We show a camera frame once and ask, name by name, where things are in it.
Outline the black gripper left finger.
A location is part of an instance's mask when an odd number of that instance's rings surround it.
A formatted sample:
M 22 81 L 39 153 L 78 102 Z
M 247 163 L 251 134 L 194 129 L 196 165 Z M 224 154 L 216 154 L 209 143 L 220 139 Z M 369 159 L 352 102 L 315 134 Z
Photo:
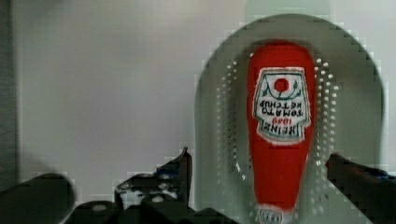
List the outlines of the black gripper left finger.
M 188 150 L 116 186 L 114 200 L 79 205 L 64 224 L 238 224 L 213 208 L 189 207 L 192 158 Z

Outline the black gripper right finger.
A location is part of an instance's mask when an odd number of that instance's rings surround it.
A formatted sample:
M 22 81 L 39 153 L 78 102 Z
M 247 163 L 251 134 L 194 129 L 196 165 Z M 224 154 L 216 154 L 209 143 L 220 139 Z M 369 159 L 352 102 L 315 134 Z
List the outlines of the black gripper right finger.
M 387 172 L 332 153 L 326 161 L 327 179 L 373 224 L 396 222 L 396 178 Z

